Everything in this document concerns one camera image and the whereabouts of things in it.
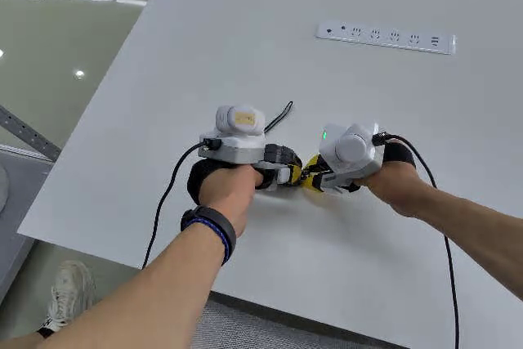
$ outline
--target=black wrist strap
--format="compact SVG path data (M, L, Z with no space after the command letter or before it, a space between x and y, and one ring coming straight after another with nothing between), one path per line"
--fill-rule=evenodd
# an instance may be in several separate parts
M187 180L187 191L196 204L199 204L199 189L203 181L214 171L218 169L231 169L236 165L233 163L224 163L215 159L201 159L195 163L190 170L189 180Z
M407 148L407 146L399 142L387 142L385 144L385 151L383 152L383 163L389 161L402 161L404 163L410 163L416 168L412 152L409 150L409 148Z
M181 219L180 230L183 231L187 226L197 221L197 218L203 218L203 224L207 225L205 221L210 221L214 224L211 227L212 230L217 232L217 235L222 239L225 239L226 244L226 255L224 257L223 263L227 262L230 259L233 251L236 247L236 232L235 228L230 224L229 220L217 210L213 208L207 208L205 206L198 206L194 210L187 210Z

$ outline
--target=black cable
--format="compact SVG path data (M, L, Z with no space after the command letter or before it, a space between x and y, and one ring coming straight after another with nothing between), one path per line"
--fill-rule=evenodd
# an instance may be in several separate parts
M416 155L419 162L422 164L422 166L425 168L425 171L427 171L427 175L429 179L431 179L431 184L434 188L438 188L436 186L436 181L434 180L434 177L432 176L432 172L429 169L427 163L425 163L425 160L423 159L422 155L419 154L419 152L416 150L416 148L413 146L412 143L407 141L405 138L399 135L392 135L387 132L381 132L379 134L375 135L376 137L376 143L375 145L382 145L385 143L385 141L389 141L390 139L397 139L398 141L402 141L405 143L412 152ZM449 244L449 238L445 235L443 235L443 238L445 240L445 248L447 250L447 258L449 260L449 276L450 276L450 288L452 289L452 303L454 304L454 328L455 328L455 334L454 334L454 347L455 349L459 348L459 313L458 313L458 299L456 297L456 283L454 280L454 264L452 262L452 253L450 252L450 244Z
M163 202L165 202L167 195L169 195L169 192L171 192L172 186L174 186L174 180L177 177L178 169L180 169L181 163L184 162L184 160L187 158L187 156L189 154L191 154L193 151L195 151L196 149L199 149L200 147L202 147L204 145L206 145L206 142L200 142L200 143L197 143L196 145L191 146L189 149L187 149L187 151L181 155L180 159L178 160L177 164L175 165L174 169L172 170L171 181L169 182L167 189L163 193L162 198L160 198L158 207L156 208L156 215L154 216L153 234L150 236L149 247L147 247L147 253L145 253L144 263L141 265L142 270L145 268L145 266L147 266L147 262L149 261L150 250L153 248L154 239L156 238L156 230L158 229L160 210L162 209Z
M287 116L288 113L291 111L293 104L294 104L293 101L289 101L288 104L285 106L284 110L282 110L281 114L279 114L274 119L272 119L272 121L266 125L263 132L265 134L267 134L270 130L272 130L274 127L276 127L276 125L278 125L279 122L281 122L283 119L285 119L285 116Z
M279 122L281 122L285 116L288 115L290 110L293 107L293 102L289 101L288 104L285 106L284 110L276 116L263 130L264 133L268 133L272 128L274 128ZM145 266L147 266L147 262L149 261L150 256L150 250L153 248L154 239L156 239L156 231L158 230L158 223L160 218L160 211L162 210L163 202L165 202L165 199L169 195L169 192L171 192L172 187L174 186L174 181L177 177L178 169L180 169L181 164L184 162L184 160L187 158L189 154L191 154L196 149L199 149L202 146L207 146L210 150L217 150L220 148L221 141L217 139L208 139L203 142L197 143L196 145L191 146L178 160L177 164L175 165L174 169L172 170L171 175L171 181L169 182L169 185L167 186L167 189L162 195L162 198L160 198L160 201L158 203L158 207L156 208L156 215L154 216L154 225L153 225L153 234L150 236L150 242L149 246L147 247L147 252L145 253L145 259L143 264L141 265L141 268L144 269Z

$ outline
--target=white sneaker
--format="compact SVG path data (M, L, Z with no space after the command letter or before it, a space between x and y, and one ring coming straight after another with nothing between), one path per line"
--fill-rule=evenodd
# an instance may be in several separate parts
M51 295L42 327L56 332L92 306L95 283L91 272L79 261L62 262Z

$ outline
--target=power strip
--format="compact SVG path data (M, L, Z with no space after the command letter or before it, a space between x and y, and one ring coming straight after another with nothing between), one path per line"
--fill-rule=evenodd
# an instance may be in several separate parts
M456 36L452 34L421 33L415 30L349 24L339 20L328 20L320 24L316 37L444 55L456 53Z

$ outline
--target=person's right hand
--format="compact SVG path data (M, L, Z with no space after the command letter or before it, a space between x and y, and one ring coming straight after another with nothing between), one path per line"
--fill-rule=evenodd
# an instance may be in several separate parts
M432 189L419 178L413 165L400 161L384 163L379 171L355 183L367 186L379 199L406 217L418 215L425 195Z
M218 169L203 180L199 201L223 214L240 237L247 224L247 209L253 201L254 187L262 182L263 176L251 165Z

